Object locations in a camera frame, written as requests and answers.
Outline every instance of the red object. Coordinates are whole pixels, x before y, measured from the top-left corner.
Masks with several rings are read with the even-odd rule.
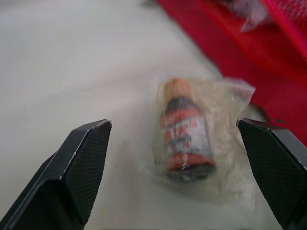
[[[213,0],[158,1],[225,76],[244,79],[256,87],[252,103],[262,108],[271,122],[286,121],[278,125],[289,129],[307,146],[307,56],[304,54],[307,49],[302,45],[306,41],[302,32],[300,39],[295,35],[289,39],[292,30],[282,26],[282,29],[262,27],[242,33],[243,21]]]
[[[262,0],[307,62],[307,0]]]

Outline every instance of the small bottle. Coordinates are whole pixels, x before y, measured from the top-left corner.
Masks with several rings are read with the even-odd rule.
[[[205,179],[215,170],[207,123],[192,99],[186,79],[164,85],[166,111],[161,119],[166,172],[174,181]]]

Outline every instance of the bottle label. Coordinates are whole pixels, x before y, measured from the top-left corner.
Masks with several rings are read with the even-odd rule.
[[[208,157],[209,140],[203,115],[198,110],[179,110],[163,118],[166,154],[199,154]]]

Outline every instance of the red container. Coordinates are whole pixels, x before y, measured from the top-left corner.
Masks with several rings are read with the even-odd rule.
[[[307,17],[292,4],[307,0],[262,0],[275,26],[246,33],[215,0],[158,1],[225,76],[256,87],[252,103],[271,122],[285,121],[278,125],[307,145]]]

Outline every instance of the clear plastic bag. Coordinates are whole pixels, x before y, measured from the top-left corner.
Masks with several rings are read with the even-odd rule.
[[[236,121],[255,89],[242,80],[155,79],[155,177],[201,181],[206,194],[253,196]]]
[[[266,7],[259,0],[222,0],[223,4],[236,16],[245,18],[241,31],[246,32],[262,24],[273,24]]]

